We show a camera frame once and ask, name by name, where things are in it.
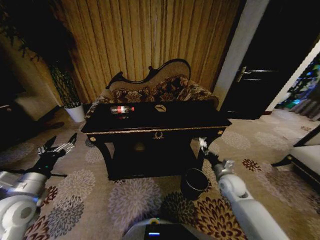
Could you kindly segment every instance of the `black door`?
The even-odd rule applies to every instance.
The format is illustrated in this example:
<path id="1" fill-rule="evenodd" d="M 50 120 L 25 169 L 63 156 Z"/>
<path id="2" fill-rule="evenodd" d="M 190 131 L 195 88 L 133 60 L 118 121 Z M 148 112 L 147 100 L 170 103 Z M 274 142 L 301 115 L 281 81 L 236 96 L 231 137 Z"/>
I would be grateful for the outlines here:
<path id="1" fill-rule="evenodd" d="M 221 111 L 258 119 L 320 33 L 319 0 L 270 0 Z"/>

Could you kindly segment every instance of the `armchair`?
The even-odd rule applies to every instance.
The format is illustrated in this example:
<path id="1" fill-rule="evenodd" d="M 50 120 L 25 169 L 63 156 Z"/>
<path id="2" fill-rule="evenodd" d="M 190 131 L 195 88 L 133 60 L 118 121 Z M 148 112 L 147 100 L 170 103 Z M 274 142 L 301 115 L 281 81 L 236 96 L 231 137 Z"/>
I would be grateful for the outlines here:
<path id="1" fill-rule="evenodd" d="M 190 80 L 190 65 L 183 59 L 172 59 L 157 69 L 149 66 L 148 76 L 141 81 L 130 81 L 122 74 L 119 72 L 112 78 L 92 103 L 86 119 L 98 104 L 214 100 L 212 107 L 217 108 L 219 103 L 210 91 Z"/>

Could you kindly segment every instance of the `wooden table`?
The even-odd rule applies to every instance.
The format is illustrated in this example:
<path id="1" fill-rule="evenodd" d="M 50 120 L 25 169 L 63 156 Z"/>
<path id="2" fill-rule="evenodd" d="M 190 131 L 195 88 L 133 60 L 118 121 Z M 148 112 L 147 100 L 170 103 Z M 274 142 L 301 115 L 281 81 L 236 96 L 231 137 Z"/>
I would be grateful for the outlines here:
<path id="1" fill-rule="evenodd" d="M 157 104 L 166 111 L 156 110 Z M 123 105 L 134 111 L 111 114 L 110 107 Z M 202 169 L 204 154 L 200 150 L 195 157 L 192 138 L 206 137 L 209 145 L 231 125 L 213 106 L 212 101 L 99 104 L 81 131 L 101 151 L 110 180 L 181 175 Z M 113 157 L 105 145 L 111 142 Z"/>

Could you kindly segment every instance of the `coca-cola bottle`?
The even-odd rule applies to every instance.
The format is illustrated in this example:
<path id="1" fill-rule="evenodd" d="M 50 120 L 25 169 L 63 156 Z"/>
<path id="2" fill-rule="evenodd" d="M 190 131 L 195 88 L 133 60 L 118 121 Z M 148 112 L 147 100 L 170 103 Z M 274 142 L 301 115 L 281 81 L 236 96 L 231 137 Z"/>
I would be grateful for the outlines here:
<path id="1" fill-rule="evenodd" d="M 135 110 L 134 106 L 112 106 L 110 107 L 112 114 L 128 114 Z"/>

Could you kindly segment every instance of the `black trash can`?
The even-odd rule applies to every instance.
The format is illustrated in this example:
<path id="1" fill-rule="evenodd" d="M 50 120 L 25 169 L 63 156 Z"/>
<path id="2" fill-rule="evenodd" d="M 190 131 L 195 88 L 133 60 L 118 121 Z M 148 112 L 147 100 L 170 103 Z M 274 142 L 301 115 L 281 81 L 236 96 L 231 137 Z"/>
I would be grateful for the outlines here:
<path id="1" fill-rule="evenodd" d="M 208 187 L 208 178 L 196 168 L 188 169 L 181 176 L 181 192 L 186 199 L 197 200 Z"/>

